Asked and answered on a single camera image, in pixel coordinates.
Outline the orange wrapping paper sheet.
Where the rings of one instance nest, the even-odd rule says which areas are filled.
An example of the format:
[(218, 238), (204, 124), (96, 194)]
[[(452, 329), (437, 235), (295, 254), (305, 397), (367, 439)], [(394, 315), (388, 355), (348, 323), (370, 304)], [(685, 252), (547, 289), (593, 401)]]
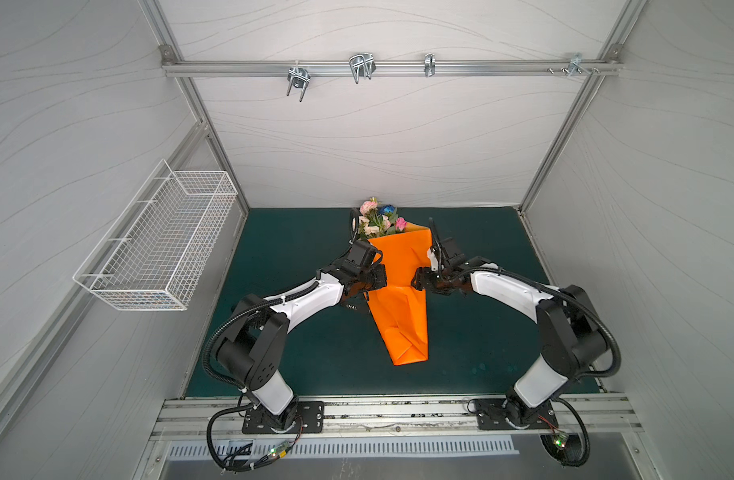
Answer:
[(429, 228), (410, 223), (402, 233), (373, 239), (383, 254), (387, 285), (368, 294), (368, 307), (395, 366), (429, 358), (427, 296), (412, 286), (420, 268), (431, 265)]

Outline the magenta fake rose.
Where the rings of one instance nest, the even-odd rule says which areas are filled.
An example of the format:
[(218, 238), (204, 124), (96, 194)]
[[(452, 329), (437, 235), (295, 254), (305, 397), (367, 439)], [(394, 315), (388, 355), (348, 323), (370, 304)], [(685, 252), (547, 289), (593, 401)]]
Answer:
[(403, 217), (398, 217), (394, 224), (394, 229), (397, 233), (404, 232), (407, 227), (407, 222)]

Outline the light pink fake rose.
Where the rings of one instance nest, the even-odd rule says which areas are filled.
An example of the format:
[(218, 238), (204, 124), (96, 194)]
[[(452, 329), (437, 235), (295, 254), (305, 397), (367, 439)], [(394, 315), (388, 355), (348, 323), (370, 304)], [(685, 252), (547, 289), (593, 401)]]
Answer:
[(366, 200), (360, 207), (359, 207), (359, 222), (360, 223), (370, 223), (373, 222), (377, 215), (378, 215), (378, 201), (375, 197), (371, 197), (368, 200)]

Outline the blue fake flower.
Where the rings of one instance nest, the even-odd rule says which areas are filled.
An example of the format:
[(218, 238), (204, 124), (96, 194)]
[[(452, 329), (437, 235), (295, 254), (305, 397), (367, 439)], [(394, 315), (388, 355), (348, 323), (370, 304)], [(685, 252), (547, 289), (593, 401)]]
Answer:
[(396, 207), (393, 205), (384, 205), (381, 207), (381, 214), (390, 217), (396, 213)]

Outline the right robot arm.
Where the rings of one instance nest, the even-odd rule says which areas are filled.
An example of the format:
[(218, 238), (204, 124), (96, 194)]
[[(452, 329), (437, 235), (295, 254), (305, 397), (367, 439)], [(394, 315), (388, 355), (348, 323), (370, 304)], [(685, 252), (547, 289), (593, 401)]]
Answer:
[(587, 292), (576, 285), (546, 285), (483, 258), (467, 258), (453, 238), (432, 235), (430, 265), (416, 270), (412, 286), (440, 295), (473, 292), (526, 316), (538, 329), (537, 359), (506, 393), (500, 407), (509, 425), (525, 429), (540, 410), (582, 378), (608, 378), (620, 370), (617, 340)]

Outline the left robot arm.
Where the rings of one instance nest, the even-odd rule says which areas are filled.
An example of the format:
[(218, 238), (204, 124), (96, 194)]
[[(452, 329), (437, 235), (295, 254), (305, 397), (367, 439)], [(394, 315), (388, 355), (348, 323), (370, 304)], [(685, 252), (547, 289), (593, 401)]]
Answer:
[(349, 250), (314, 277), (285, 292), (240, 300), (209, 337), (201, 366), (212, 379), (244, 393), (277, 431), (289, 429), (298, 397), (279, 372), (287, 337), (319, 312), (387, 286), (383, 253), (367, 241)]

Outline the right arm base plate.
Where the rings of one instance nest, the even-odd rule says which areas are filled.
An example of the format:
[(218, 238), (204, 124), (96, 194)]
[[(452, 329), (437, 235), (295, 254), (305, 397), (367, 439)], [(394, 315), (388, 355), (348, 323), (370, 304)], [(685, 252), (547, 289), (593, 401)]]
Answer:
[(466, 406), (479, 430), (551, 430), (558, 421), (549, 401), (531, 408), (518, 398), (474, 398)]

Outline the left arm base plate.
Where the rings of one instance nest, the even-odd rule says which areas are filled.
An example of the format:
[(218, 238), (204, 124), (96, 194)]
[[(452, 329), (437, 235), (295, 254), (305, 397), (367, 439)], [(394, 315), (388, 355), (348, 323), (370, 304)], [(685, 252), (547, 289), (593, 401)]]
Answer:
[(295, 398), (280, 414), (272, 414), (267, 408), (258, 406), (249, 410), (244, 417), (242, 433), (249, 434), (292, 434), (321, 433), (324, 423), (322, 401), (301, 401)]

